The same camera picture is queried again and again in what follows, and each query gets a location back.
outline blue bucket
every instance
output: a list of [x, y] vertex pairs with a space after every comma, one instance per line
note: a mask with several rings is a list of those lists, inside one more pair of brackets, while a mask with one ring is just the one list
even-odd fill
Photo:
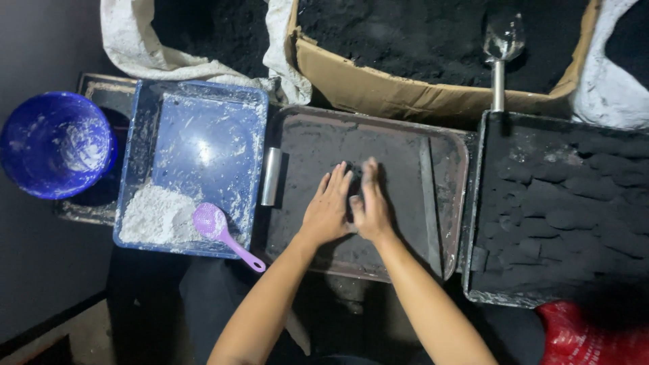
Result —
[[16, 108], [0, 134], [0, 162], [30, 195], [71, 197], [91, 187], [117, 158], [101, 109], [71, 92], [47, 92]]

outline red plastic bag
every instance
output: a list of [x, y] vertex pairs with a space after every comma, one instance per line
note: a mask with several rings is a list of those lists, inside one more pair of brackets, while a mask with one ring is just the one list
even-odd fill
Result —
[[649, 328], [607, 331], [588, 325], [577, 304], [536, 308], [545, 328], [541, 365], [649, 365]]

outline metal cylinder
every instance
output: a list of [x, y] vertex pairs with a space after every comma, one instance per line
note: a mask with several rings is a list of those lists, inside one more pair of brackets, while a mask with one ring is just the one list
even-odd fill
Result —
[[496, 60], [491, 70], [491, 88], [493, 89], [492, 112], [505, 111], [505, 61]]
[[263, 177], [262, 205], [267, 207], [275, 205], [281, 166], [282, 150], [275, 147], [269, 148], [266, 153], [266, 175]]

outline purple plastic scoop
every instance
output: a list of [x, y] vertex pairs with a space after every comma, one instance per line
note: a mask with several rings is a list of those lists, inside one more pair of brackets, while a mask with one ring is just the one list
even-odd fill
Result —
[[214, 204], [203, 203], [196, 208], [194, 215], [194, 227], [204, 237], [211, 240], [221, 241], [228, 245], [239, 255], [254, 271], [263, 273], [266, 271], [266, 264], [252, 253], [241, 247], [228, 232], [228, 223], [225, 214]]

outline hand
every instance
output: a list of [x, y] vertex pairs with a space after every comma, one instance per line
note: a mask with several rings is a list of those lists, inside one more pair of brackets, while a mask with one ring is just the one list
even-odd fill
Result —
[[315, 245], [320, 246], [341, 238], [350, 232], [347, 222], [347, 192], [352, 180], [352, 172], [345, 174], [346, 162], [336, 165], [334, 171], [326, 173], [315, 197], [304, 213], [299, 235], [305, 236]]
[[354, 195], [349, 198], [349, 204], [354, 214], [354, 224], [358, 233], [374, 244], [386, 238], [395, 238], [395, 232], [390, 223], [387, 202], [378, 185], [378, 164], [374, 157], [363, 162], [363, 179], [361, 181], [363, 201]]

